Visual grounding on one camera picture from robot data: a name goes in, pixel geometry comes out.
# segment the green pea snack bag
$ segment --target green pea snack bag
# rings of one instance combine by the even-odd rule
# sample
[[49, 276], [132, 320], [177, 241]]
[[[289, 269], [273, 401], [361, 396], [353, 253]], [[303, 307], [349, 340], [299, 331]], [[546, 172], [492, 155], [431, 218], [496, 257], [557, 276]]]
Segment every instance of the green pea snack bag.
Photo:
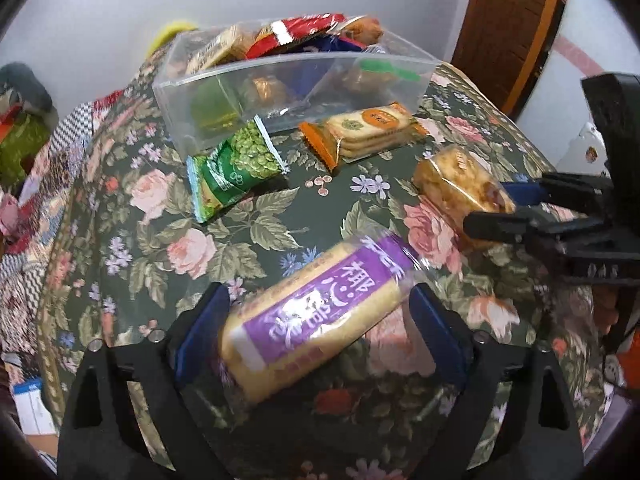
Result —
[[239, 202], [252, 187], [287, 171], [260, 117], [255, 116], [209, 155], [187, 158], [196, 220], [206, 222]]

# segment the plastic container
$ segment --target plastic container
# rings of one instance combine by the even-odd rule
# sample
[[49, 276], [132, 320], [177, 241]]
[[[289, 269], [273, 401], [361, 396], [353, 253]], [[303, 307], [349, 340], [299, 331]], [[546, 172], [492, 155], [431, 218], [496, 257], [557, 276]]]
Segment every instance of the plastic container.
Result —
[[[257, 32], [271, 21], [238, 26]], [[439, 63], [414, 44], [385, 31], [380, 44], [389, 54], [282, 54], [185, 76], [192, 53], [225, 28], [180, 34], [152, 85], [175, 149], [183, 159], [213, 148], [256, 114], [273, 134], [296, 128], [302, 121], [392, 102], [414, 113]], [[361, 70], [366, 70], [365, 76], [360, 76]]]

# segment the floral tablecloth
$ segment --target floral tablecloth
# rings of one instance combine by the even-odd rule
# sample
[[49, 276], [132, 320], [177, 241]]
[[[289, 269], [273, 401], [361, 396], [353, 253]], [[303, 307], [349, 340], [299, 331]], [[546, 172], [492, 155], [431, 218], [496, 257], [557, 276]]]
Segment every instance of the floral tablecloth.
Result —
[[[288, 183], [274, 182], [281, 187], [199, 225], [184, 164], [150, 86], [164, 52], [140, 69], [96, 133], [55, 242], [37, 332], [56, 421], [93, 338], [130, 344], [153, 327], [167, 328], [212, 281], [245, 301], [369, 219], [429, 259], [447, 303], [469, 326], [502, 342], [535, 340], [542, 308], [527, 262], [505, 246], [481, 258], [462, 255], [451, 227], [410, 183], [418, 160], [454, 142], [503, 181], [551, 169], [461, 73], [443, 64], [433, 75], [417, 114], [429, 133], [424, 145], [384, 152], [330, 176], [299, 132], [274, 136], [291, 166]], [[563, 301], [588, 310], [590, 290], [568, 290]], [[604, 406], [598, 356], [571, 326], [557, 324], [550, 337], [586, 442]], [[248, 413], [230, 412], [213, 371], [184, 395], [236, 478], [400, 479], [433, 441], [455, 398], [421, 365], [398, 309], [339, 357]], [[508, 389], [498, 391], [472, 465], [491, 453]], [[139, 385], [130, 392], [148, 446], [166, 463]]]

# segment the yellow object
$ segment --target yellow object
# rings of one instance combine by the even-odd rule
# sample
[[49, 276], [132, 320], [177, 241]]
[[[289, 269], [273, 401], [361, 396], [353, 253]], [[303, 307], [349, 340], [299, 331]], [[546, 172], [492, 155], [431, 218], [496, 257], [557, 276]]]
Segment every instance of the yellow object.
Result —
[[181, 32], [188, 32], [189, 30], [196, 30], [197, 28], [197, 25], [193, 25], [193, 23], [190, 22], [171, 22], [165, 25], [151, 42], [149, 50], [146, 51], [145, 58], [149, 58], [156, 50], [164, 44], [169, 43]]

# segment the red snack bag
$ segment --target red snack bag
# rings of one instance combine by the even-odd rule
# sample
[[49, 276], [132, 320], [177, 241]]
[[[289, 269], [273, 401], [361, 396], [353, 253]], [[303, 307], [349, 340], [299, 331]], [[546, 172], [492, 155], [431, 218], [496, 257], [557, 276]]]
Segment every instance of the red snack bag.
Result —
[[344, 20], [343, 14], [320, 14], [270, 23], [258, 33], [254, 44], [246, 53], [246, 58], [282, 54]]

